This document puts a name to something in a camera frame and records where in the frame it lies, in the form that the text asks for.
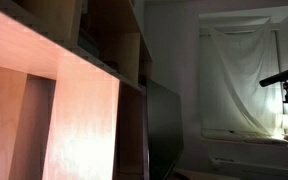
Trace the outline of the black computer monitor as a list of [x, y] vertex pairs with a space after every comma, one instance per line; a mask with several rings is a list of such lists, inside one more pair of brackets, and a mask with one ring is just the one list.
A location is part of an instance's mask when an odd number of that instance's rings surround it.
[[184, 147], [180, 96], [146, 81], [150, 180], [165, 180]]

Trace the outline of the white hanging curtain cloth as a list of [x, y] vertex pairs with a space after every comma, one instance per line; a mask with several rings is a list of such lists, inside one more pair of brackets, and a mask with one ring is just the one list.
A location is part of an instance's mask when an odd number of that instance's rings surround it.
[[243, 120], [255, 132], [280, 134], [281, 85], [263, 88], [259, 84], [279, 72], [271, 19], [251, 33], [226, 34], [215, 27], [208, 31], [219, 54], [226, 87]]

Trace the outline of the wooden bookshelf unit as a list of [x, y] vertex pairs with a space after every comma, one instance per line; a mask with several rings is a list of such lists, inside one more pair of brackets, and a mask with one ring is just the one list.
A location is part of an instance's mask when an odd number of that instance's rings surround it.
[[111, 180], [151, 57], [137, 0], [0, 0], [0, 180]]

